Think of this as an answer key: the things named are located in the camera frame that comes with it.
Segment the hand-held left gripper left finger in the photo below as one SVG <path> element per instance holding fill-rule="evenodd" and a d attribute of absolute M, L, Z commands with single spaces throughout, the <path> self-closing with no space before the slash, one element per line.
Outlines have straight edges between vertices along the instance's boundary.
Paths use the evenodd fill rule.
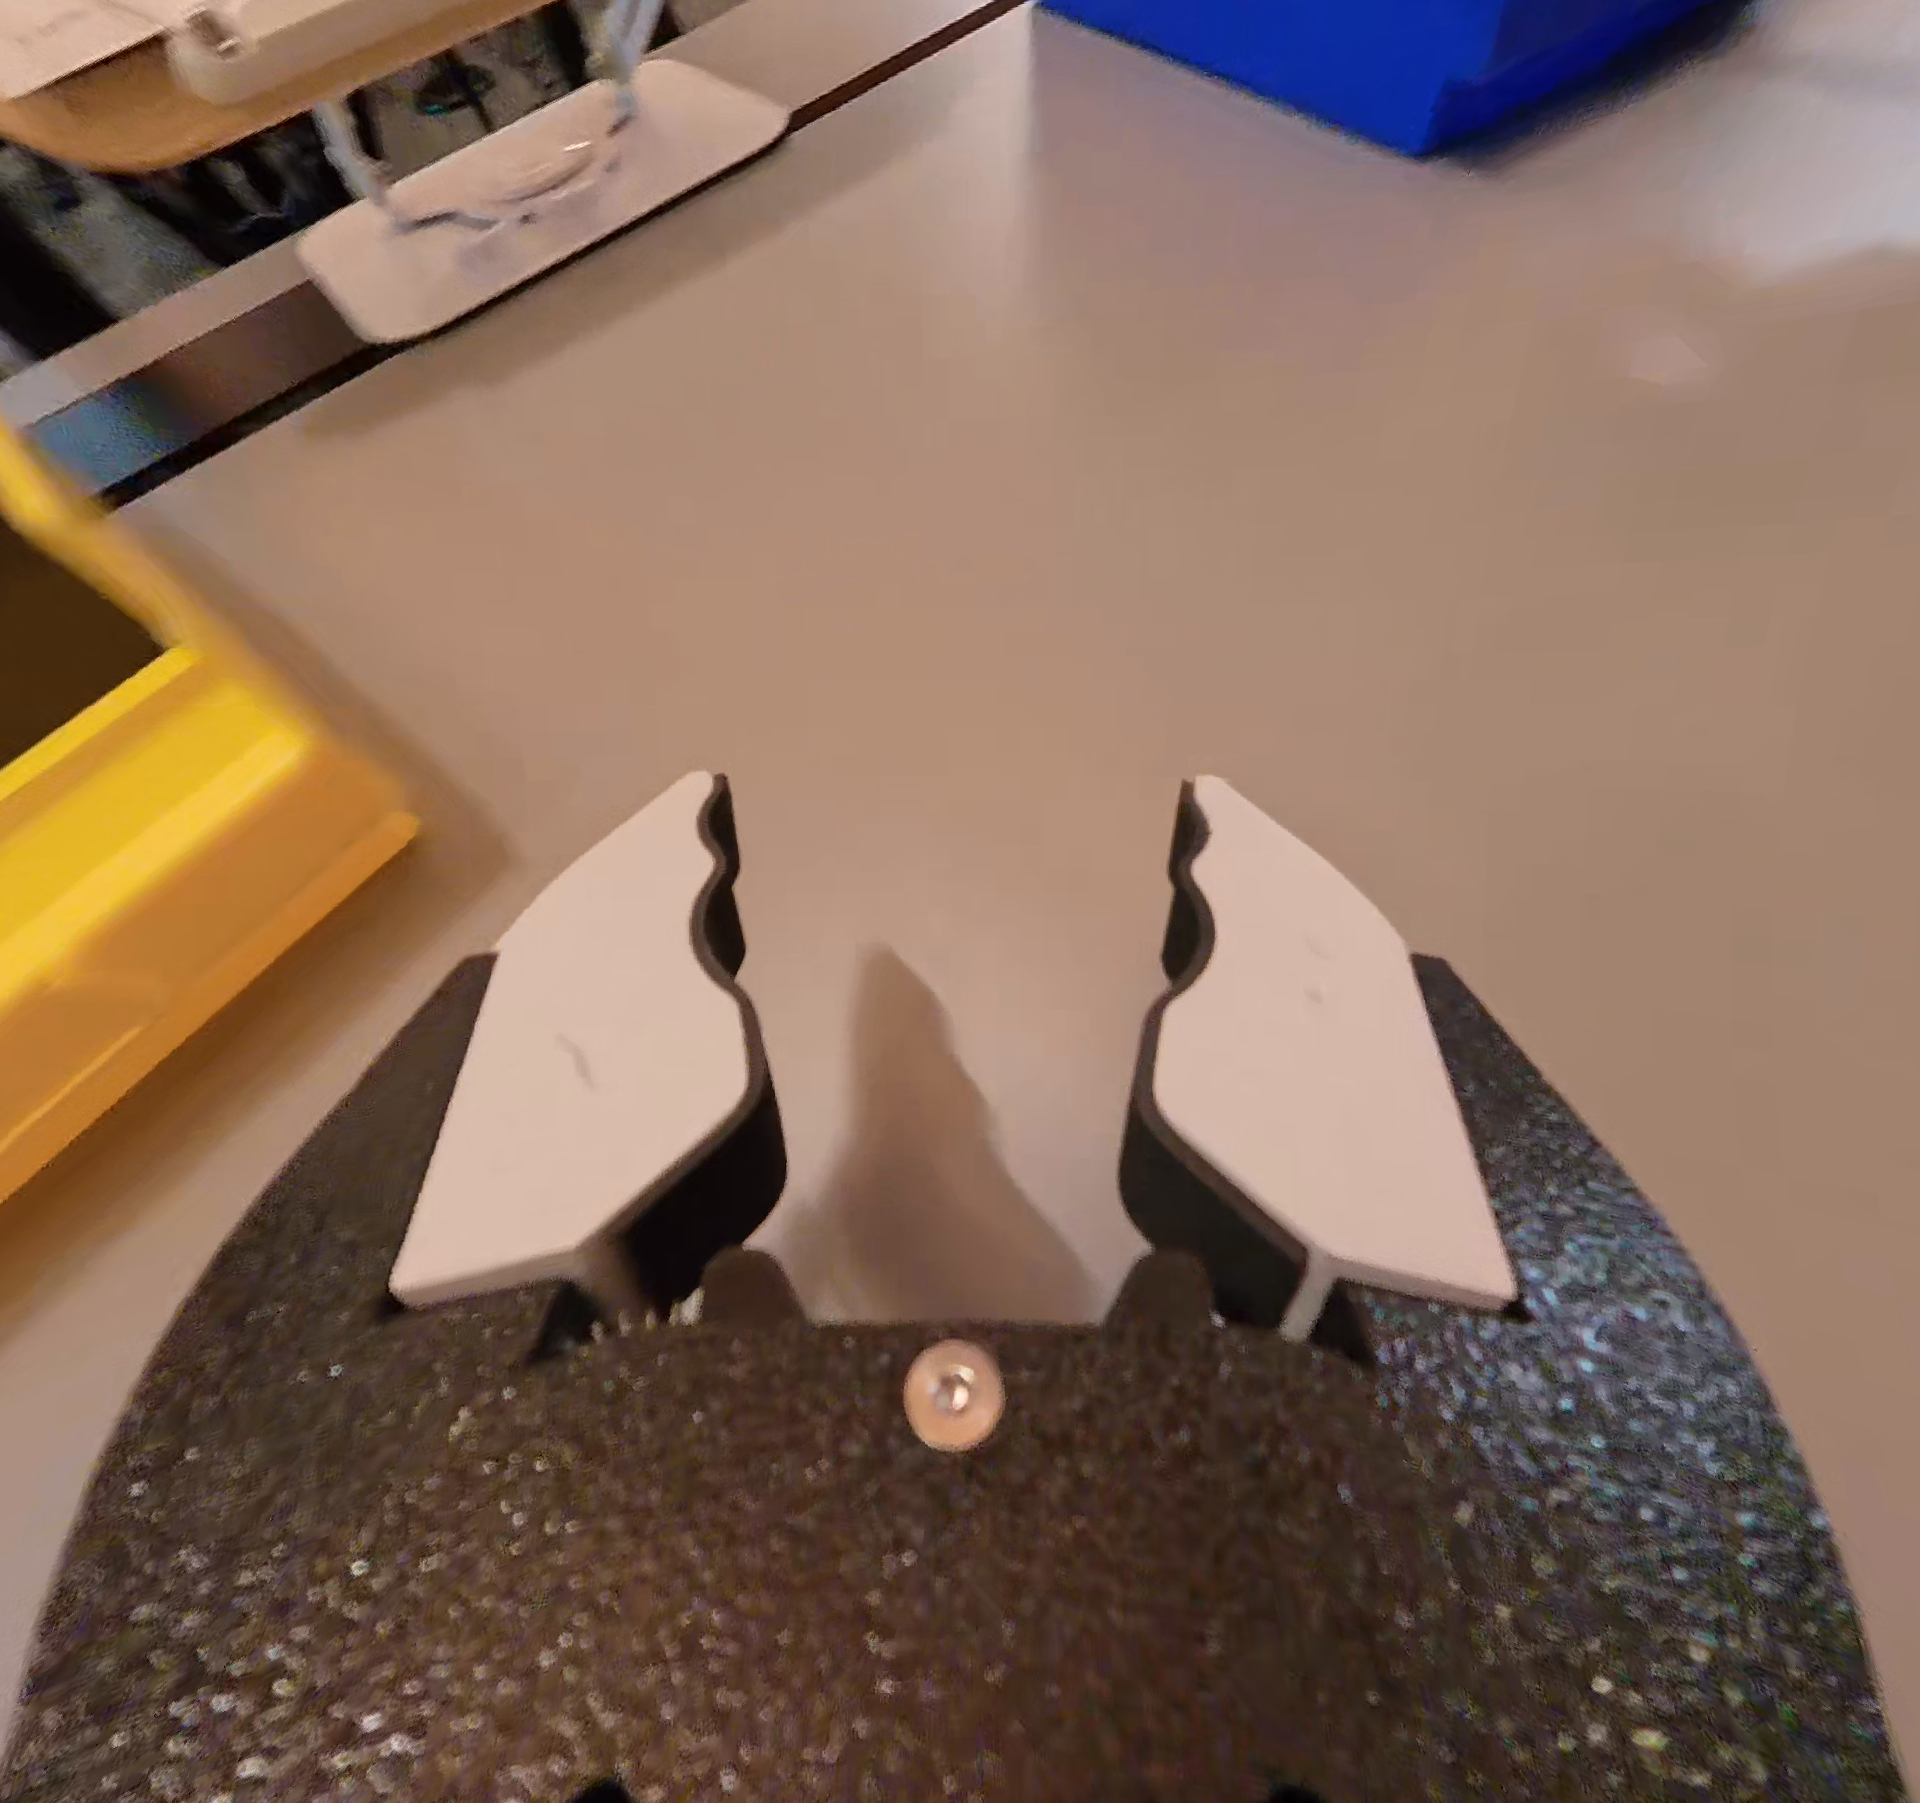
<path fill-rule="evenodd" d="M 773 1213 L 786 1137 L 739 915 L 727 776 L 689 770 L 496 939 L 390 1294 L 560 1283 L 663 1324 Z"/>

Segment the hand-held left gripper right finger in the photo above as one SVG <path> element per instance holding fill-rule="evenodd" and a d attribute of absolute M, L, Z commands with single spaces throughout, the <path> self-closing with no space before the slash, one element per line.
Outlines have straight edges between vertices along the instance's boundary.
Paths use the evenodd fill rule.
<path fill-rule="evenodd" d="M 1512 1314 L 1521 1276 L 1381 908 L 1234 783 L 1184 783 L 1119 1193 L 1224 1326 L 1362 1344 L 1352 1294 Z"/>

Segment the yellow plastic bin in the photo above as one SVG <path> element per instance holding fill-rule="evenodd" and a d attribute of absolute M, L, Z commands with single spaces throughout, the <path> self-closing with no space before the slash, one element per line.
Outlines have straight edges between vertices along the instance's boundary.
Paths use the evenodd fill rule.
<path fill-rule="evenodd" d="M 417 833 L 398 776 L 4 427 L 4 1196 Z"/>

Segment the white stand with base plate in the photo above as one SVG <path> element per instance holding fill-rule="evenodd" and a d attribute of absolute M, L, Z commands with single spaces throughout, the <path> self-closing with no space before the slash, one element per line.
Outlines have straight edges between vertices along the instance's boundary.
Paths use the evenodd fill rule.
<path fill-rule="evenodd" d="M 349 202 L 296 236 L 369 345 L 465 323 L 767 154 L 791 110 L 649 52 L 663 0 L 608 0 L 587 87 L 398 179 L 349 100 L 560 0 L 4 0 L 4 139 L 159 172 L 314 123 Z"/>

